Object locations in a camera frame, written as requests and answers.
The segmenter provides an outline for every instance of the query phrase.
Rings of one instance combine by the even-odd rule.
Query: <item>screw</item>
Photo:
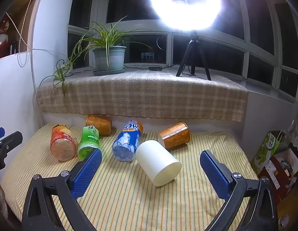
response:
[[[269,178],[268,177],[263,177],[263,182],[269,182]]]
[[[239,173],[233,173],[233,176],[236,178],[236,179],[241,179],[242,175],[239,174]]]
[[[64,170],[64,171],[62,171],[62,172],[60,173],[60,175],[61,175],[62,177],[66,177],[66,176],[69,175],[69,171]]]
[[[34,175],[32,178],[33,178],[33,180],[37,180],[40,178],[40,175]]]

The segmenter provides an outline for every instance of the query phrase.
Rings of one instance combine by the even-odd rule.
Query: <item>white cup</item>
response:
[[[155,140],[140,144],[135,157],[156,187],[171,182],[182,168],[181,162]]]

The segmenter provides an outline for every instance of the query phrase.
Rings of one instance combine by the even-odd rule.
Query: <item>window pane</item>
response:
[[[150,0],[109,0],[106,22],[116,22],[125,16],[124,21],[159,19]]]
[[[296,97],[298,87],[298,75],[282,69],[280,90]]]
[[[221,0],[221,11],[210,28],[244,39],[239,0]]]
[[[294,19],[287,3],[276,4],[283,43],[283,65],[298,70],[298,37]]]
[[[163,63],[166,64],[166,42],[164,35],[139,35],[123,38],[126,46],[124,63]]]
[[[74,46],[77,44],[77,42],[81,39],[81,36],[79,35],[74,35],[74,34],[68,34],[68,57],[71,56],[72,51],[74,49]],[[85,48],[88,45],[87,42],[83,41],[81,46]],[[73,69],[77,68],[83,68],[83,67],[88,67],[89,66],[89,61],[88,61],[88,55],[84,59],[85,54],[81,54],[79,58],[77,58],[75,65],[73,66]]]
[[[85,28],[89,26],[92,0],[73,0],[70,25]]]
[[[190,37],[174,36],[173,64],[180,64],[186,50]],[[214,42],[199,41],[204,49],[208,68],[242,75],[244,53]],[[193,63],[196,58],[196,67],[204,67],[199,52],[193,51],[189,55],[187,65]]]
[[[272,21],[265,0],[246,0],[251,42],[274,55]]]
[[[264,82],[266,84],[272,84],[274,67],[270,64],[250,55],[249,69],[247,77]]]

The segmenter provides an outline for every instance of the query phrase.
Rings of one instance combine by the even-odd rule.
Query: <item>glowing light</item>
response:
[[[167,26],[180,30],[209,27],[221,9],[220,0],[202,0],[193,4],[173,0],[151,0],[151,3]]]

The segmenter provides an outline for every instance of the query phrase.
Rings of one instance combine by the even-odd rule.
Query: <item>black tripod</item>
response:
[[[178,69],[178,72],[176,74],[176,76],[180,76],[185,65],[186,65],[186,62],[188,60],[188,57],[189,57],[189,54],[191,52],[191,50],[196,50],[198,49],[198,51],[200,52],[200,56],[203,60],[203,64],[204,64],[204,68],[205,68],[205,71],[206,71],[206,75],[207,75],[207,79],[209,81],[211,81],[211,77],[210,77],[210,73],[209,73],[209,69],[208,69],[208,66],[207,66],[207,61],[206,61],[206,57],[205,57],[205,54],[203,52],[203,49],[201,47],[201,44],[199,43],[199,38],[198,38],[198,35],[197,35],[197,31],[196,30],[191,30],[191,41],[189,42],[186,50],[185,50],[185,53],[184,53],[184,56],[183,56],[183,59],[182,59],[182,62],[180,63],[180,66],[179,66],[179,69]],[[193,64],[191,66],[191,76],[194,76],[195,75],[195,60],[193,60]]]

